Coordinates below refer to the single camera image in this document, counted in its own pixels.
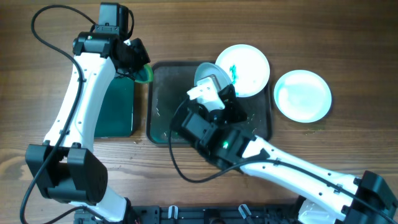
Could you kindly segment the green yellow sponge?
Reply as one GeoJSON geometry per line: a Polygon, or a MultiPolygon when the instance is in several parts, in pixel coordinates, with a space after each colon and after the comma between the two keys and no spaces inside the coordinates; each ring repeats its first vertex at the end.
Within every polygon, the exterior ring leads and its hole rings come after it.
{"type": "Polygon", "coordinates": [[[137,83],[151,83],[154,79],[154,73],[149,64],[145,64],[139,71],[133,73],[134,81],[137,83]]]}

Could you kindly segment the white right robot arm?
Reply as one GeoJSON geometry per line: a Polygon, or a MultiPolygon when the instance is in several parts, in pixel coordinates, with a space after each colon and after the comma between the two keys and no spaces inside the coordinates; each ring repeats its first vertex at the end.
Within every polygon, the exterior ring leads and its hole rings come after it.
{"type": "Polygon", "coordinates": [[[361,178],[333,172],[288,154],[264,138],[233,126],[247,116],[227,78],[197,78],[187,92],[175,132],[220,174],[238,170],[302,196],[300,223],[393,223],[397,198],[370,171],[361,178]]]}

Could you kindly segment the white plate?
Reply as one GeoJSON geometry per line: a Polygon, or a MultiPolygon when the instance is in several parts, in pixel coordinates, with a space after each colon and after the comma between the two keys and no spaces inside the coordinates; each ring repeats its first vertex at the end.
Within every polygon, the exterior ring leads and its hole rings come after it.
{"type": "Polygon", "coordinates": [[[247,98],[267,85],[271,73],[269,61],[257,48],[247,44],[232,45],[222,51],[215,64],[221,67],[234,85],[236,96],[247,98]]]}
{"type": "Polygon", "coordinates": [[[222,94],[232,93],[232,81],[228,74],[218,65],[210,62],[201,63],[194,76],[194,86],[198,86],[205,78],[211,78],[218,92],[222,94]]]}
{"type": "Polygon", "coordinates": [[[326,81],[316,73],[292,70],[276,82],[274,101],[287,118],[299,123],[312,123],[328,114],[332,94],[326,81]]]}

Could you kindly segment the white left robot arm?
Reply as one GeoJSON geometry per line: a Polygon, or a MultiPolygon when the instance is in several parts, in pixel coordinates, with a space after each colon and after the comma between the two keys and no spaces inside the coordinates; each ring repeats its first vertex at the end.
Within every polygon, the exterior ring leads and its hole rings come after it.
{"type": "Polygon", "coordinates": [[[103,223],[139,223],[128,198],[108,185],[108,170],[93,154],[95,129],[111,82],[122,75],[141,82],[153,78],[142,40],[117,34],[82,32],[69,56],[72,76],[57,118],[42,144],[30,144],[25,161],[33,176],[20,209],[34,187],[43,198],[73,205],[103,223]]]}

